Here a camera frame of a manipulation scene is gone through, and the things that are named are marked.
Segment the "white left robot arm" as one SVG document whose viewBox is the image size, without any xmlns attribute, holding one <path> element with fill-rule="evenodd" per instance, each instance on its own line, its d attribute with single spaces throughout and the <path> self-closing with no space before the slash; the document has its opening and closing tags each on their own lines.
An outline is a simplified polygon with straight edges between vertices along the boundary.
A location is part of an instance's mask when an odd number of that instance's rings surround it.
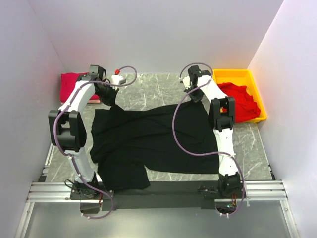
<svg viewBox="0 0 317 238">
<path fill-rule="evenodd" d="M 93 96 L 108 106 L 114 104 L 119 88 L 126 83 L 120 71 L 120 68 L 117 69 L 111 78 L 107 78 L 102 66 L 91 65 L 87 73 L 62 75 L 62 81 L 66 81 L 68 76 L 73 77 L 73 89 L 62 105 L 48 114 L 52 144 L 68 158 L 74 171 L 70 188 L 74 194 L 87 199 L 96 198 L 101 189 L 85 150 L 87 133 L 82 113 Z"/>
</svg>

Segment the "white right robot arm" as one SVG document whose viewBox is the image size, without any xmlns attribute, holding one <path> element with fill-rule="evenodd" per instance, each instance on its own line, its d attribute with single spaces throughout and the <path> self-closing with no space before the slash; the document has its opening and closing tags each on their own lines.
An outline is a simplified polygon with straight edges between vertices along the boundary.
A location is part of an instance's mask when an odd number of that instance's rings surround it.
<svg viewBox="0 0 317 238">
<path fill-rule="evenodd" d="M 188 76 L 181 79 L 185 92 L 197 102 L 206 96 L 210 102 L 208 122 L 217 142 L 219 170 L 217 192 L 228 198 L 242 189 L 238 166 L 233 148 L 233 127 L 235 124 L 235 99 L 227 96 L 212 78 L 213 70 L 201 70 L 199 63 L 185 67 Z"/>
</svg>

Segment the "black t shirt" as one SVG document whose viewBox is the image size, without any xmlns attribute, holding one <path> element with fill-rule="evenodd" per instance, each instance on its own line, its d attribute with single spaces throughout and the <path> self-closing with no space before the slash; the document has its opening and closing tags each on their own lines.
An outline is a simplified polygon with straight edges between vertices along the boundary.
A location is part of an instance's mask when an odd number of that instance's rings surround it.
<svg viewBox="0 0 317 238">
<path fill-rule="evenodd" d="M 147 169 L 183 174 L 217 174 L 217 142 L 200 102 L 147 111 L 119 106 L 97 109 L 90 155 L 108 190 L 144 189 Z"/>
</svg>

